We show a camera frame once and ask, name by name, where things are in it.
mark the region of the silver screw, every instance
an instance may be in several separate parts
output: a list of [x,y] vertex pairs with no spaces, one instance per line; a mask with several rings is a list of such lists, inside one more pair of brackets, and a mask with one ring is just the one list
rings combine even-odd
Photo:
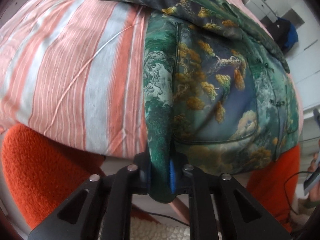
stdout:
[[98,181],[100,176],[98,174],[92,174],[89,178],[90,181]]
[[128,171],[136,171],[138,169],[138,166],[135,165],[135,164],[130,164],[128,167],[127,167]]
[[185,165],[183,165],[183,169],[185,171],[192,171],[193,170],[193,166],[191,164],[185,164]]
[[222,178],[223,180],[231,180],[232,176],[231,176],[230,174],[228,174],[228,173],[223,173],[223,174],[221,175],[221,178]]

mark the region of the floral print garment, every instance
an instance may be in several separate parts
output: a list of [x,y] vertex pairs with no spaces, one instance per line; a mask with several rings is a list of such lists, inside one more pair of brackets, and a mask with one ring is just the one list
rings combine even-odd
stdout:
[[261,169],[298,142],[298,105],[279,47],[226,0],[145,5],[143,85],[151,196],[169,202],[172,138],[211,174]]

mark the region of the pink striped sheet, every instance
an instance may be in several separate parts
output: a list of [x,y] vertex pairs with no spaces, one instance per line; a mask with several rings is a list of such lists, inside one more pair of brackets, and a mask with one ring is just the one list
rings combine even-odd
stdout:
[[0,30],[0,133],[21,122],[81,150],[143,151],[147,20],[138,5],[30,0]]

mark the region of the striped fabric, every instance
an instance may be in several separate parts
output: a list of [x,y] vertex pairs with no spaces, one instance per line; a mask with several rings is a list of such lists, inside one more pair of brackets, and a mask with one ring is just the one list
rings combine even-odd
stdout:
[[143,151],[147,20],[138,5],[30,0],[0,30],[0,133],[21,122],[81,150]]

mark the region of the human hand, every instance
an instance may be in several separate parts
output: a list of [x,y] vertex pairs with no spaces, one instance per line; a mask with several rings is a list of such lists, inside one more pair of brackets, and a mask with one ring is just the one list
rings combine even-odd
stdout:
[[[311,161],[311,164],[310,164],[310,167],[308,168],[308,171],[314,172],[318,168],[316,166],[317,158],[318,158],[318,153],[315,153],[313,155],[313,160]],[[320,201],[320,181],[317,184],[315,184],[315,186],[310,190],[309,199],[312,202]]]

